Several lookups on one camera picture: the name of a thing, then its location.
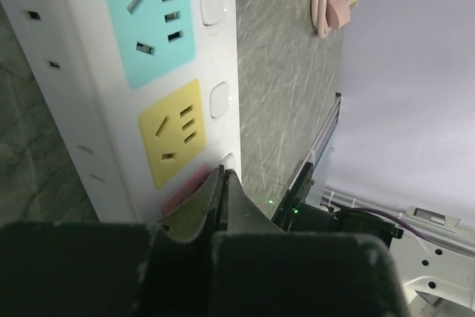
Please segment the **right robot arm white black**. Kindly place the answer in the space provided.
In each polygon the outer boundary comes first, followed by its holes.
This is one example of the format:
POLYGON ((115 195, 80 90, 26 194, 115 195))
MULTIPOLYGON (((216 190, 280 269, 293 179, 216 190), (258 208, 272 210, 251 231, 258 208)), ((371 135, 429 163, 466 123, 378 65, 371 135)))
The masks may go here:
POLYGON ((405 213, 331 203, 282 203, 273 223, 287 232, 376 236, 395 261, 412 316, 474 315, 474 230, 416 207, 405 213))

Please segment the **white multicolour power strip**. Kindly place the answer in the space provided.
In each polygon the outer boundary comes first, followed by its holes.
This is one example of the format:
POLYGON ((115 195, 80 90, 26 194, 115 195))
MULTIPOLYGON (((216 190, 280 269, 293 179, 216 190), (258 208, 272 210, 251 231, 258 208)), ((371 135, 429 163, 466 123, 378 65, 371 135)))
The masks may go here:
POLYGON ((102 221, 241 170, 235 0, 1 0, 102 221))

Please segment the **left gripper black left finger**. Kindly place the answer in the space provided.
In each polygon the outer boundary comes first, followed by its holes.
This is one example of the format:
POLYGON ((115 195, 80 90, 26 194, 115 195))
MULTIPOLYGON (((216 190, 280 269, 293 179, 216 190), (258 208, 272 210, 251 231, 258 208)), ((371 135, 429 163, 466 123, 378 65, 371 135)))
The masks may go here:
POLYGON ((11 223, 1 229, 3 316, 205 316, 210 240, 224 184, 217 167, 166 223, 11 223))

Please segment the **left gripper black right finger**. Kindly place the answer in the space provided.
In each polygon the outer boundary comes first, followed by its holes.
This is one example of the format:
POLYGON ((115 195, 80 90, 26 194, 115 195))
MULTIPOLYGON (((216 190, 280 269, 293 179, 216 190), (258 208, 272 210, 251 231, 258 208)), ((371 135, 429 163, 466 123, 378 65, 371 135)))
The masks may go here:
POLYGON ((212 238, 213 316, 407 316, 386 245, 372 235, 283 232, 225 174, 228 224, 212 238))

